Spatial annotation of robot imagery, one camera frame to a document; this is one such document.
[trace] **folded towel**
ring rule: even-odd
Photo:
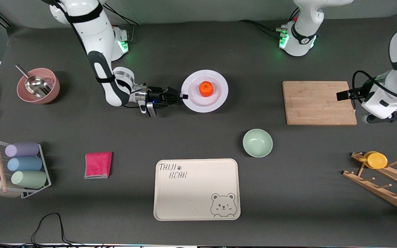
[[[108,178],[113,152],[96,152],[85,155],[85,179]]]

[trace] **dark gray tabletop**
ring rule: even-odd
[[[396,30],[397,17],[326,20],[313,50],[293,58],[247,23],[139,26],[130,53],[113,63],[131,69],[137,83],[180,89],[191,73],[212,69],[230,88],[212,113],[178,105],[160,110],[160,118],[107,104],[73,30],[9,30],[0,67],[0,140],[43,144],[53,185],[27,199],[0,197],[0,242],[28,242],[42,216],[59,212],[67,238],[82,243],[397,247],[397,208],[340,174],[357,171],[352,151],[397,160],[397,123],[288,126],[282,94],[284,80],[350,81],[359,69],[372,75],[390,69]],[[15,63],[53,70],[62,85],[57,101],[21,101]],[[363,113],[359,106],[358,118]],[[252,128],[274,140],[265,158],[242,149]],[[112,175],[84,179],[85,154],[100,151],[114,152]],[[194,158],[238,162],[238,220],[153,217],[156,163]],[[44,221],[37,241],[60,241],[57,218]]]

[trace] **yellow cup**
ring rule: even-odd
[[[364,163],[364,165],[366,165],[367,167],[373,169],[384,168],[387,166],[388,163],[387,157],[377,151],[367,152],[363,158],[359,159],[359,161]]]

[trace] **orange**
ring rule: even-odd
[[[198,90],[200,94],[204,97],[211,96],[214,93],[214,87],[212,86],[211,82],[204,81],[198,86]]]

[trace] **cable connector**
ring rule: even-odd
[[[280,32],[280,33],[287,33],[287,28],[277,27],[277,28],[275,28],[275,31]]]

